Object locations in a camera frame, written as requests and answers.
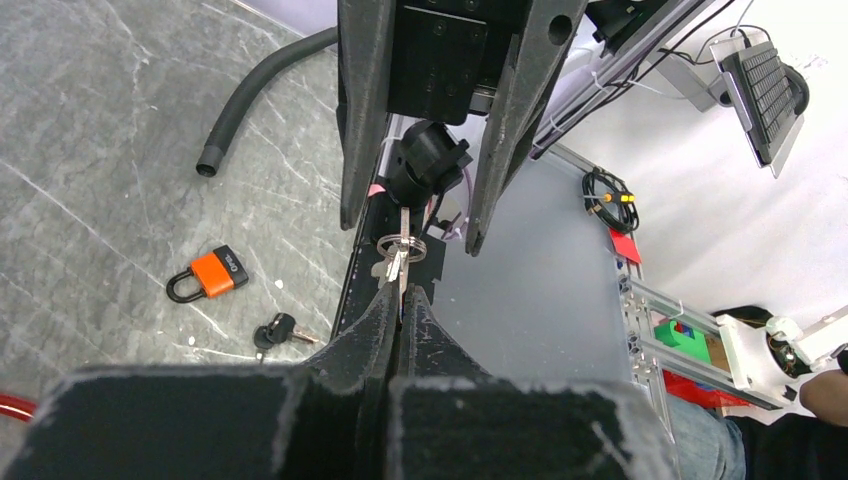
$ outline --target gray floor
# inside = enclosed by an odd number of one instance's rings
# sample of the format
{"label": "gray floor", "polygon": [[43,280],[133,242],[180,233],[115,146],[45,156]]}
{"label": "gray floor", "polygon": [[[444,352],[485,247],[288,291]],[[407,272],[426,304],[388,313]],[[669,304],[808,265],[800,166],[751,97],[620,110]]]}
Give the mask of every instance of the gray floor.
{"label": "gray floor", "polygon": [[[0,391],[37,399],[85,365],[253,361],[277,311],[326,340],[351,241],[333,54],[263,94],[209,180],[193,167],[224,101],[292,34],[228,0],[0,11]],[[250,283],[170,302],[168,278],[224,243]],[[21,431],[0,419],[0,465]]]}

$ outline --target black shirt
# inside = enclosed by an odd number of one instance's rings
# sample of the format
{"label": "black shirt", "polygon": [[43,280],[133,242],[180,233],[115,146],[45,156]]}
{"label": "black shirt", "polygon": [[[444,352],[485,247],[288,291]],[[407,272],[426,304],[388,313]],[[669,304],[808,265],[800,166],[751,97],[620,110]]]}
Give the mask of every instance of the black shirt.
{"label": "black shirt", "polygon": [[[839,366],[848,374],[848,351]],[[848,428],[793,413],[771,425],[729,418],[742,431],[749,480],[848,479]]]}

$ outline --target blue jeans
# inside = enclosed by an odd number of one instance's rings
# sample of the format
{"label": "blue jeans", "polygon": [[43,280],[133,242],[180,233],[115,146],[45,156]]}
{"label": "blue jeans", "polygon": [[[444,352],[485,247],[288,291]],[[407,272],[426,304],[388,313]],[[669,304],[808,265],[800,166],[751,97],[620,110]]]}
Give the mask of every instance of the blue jeans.
{"label": "blue jeans", "polygon": [[668,413],[683,480],[745,479],[745,449],[736,424],[672,395]]}

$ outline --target padlock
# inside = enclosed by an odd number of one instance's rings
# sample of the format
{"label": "padlock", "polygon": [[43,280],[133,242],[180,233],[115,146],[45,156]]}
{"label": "padlock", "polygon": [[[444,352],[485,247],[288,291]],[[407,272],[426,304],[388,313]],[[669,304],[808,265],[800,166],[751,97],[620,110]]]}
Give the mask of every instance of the padlock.
{"label": "padlock", "polygon": [[[185,297],[178,295],[174,287],[181,280],[192,276],[200,283],[200,290]],[[174,275],[168,280],[165,292],[168,298],[177,303],[189,303],[203,297],[217,297],[241,287],[248,280],[247,272],[236,258],[236,254],[230,247],[224,245],[191,262],[184,272]]]}

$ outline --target padlock shackle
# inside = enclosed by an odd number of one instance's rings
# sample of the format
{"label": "padlock shackle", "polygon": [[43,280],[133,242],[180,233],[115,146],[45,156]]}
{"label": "padlock shackle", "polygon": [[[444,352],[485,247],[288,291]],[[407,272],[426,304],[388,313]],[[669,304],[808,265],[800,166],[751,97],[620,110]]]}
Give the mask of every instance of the padlock shackle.
{"label": "padlock shackle", "polygon": [[177,285],[177,283],[192,276],[194,276],[194,272],[191,271],[191,268],[187,268],[184,272],[180,272],[171,277],[171,279],[168,280],[168,284],[165,285],[165,293],[168,294],[168,298],[177,303],[190,303],[205,297],[206,292],[204,292],[203,289],[200,289],[197,292],[186,297],[179,295],[176,291],[174,291],[174,287]]}

